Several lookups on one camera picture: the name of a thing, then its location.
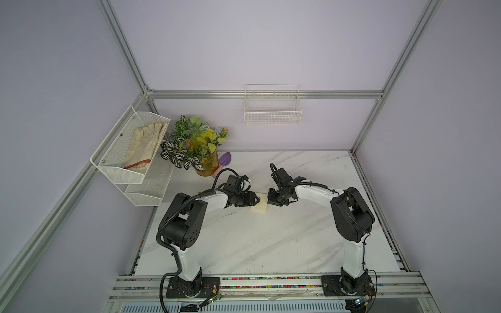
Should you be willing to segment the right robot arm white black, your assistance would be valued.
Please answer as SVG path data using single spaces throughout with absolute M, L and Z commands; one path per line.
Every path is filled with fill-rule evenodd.
M 355 280 L 365 275 L 364 241 L 372 232 L 375 217 L 360 191 L 349 187 L 342 191 L 313 182 L 289 183 L 271 188 L 267 203 L 287 206 L 298 200 L 308 200 L 331 210 L 335 227 L 344 239 L 342 274 Z

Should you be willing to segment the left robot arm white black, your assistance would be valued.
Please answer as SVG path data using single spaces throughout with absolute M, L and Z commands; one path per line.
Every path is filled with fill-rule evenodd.
M 174 275 L 194 282 L 202 274 L 190 250 L 201 234 L 206 213 L 228 207 L 255 207 L 262 203 L 259 195 L 251 190 L 250 179 L 231 168 L 221 170 L 209 189 L 193 196 L 176 194 L 156 234 L 156 242 L 170 250 L 175 258 L 177 271 Z

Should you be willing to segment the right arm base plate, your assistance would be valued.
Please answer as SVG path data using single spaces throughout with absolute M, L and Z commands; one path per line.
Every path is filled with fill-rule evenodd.
M 368 274 L 353 279 L 349 275 L 322 275 L 320 277 L 323 293 L 326 297 L 334 296 L 369 296 L 376 293 Z

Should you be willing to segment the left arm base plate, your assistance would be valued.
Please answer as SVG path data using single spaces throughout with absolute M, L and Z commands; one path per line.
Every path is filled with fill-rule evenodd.
M 193 281 L 171 277 L 166 287 L 167 299 L 208 298 L 214 296 L 220 288 L 220 277 L 201 276 Z

